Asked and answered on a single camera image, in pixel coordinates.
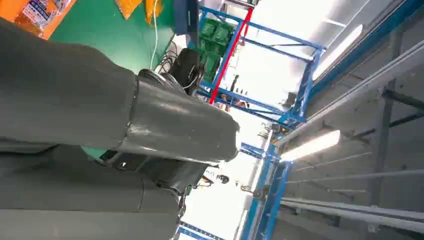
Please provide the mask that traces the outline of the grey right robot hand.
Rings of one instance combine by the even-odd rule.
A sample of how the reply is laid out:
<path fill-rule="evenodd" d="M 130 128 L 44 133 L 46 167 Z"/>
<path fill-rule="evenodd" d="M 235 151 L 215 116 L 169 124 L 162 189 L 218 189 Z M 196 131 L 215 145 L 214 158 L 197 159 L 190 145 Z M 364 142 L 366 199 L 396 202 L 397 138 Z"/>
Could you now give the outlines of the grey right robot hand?
<path fill-rule="evenodd" d="M 1 19 L 1 239 L 171 239 L 190 187 L 242 145 L 183 85 L 199 73 L 134 73 Z"/>

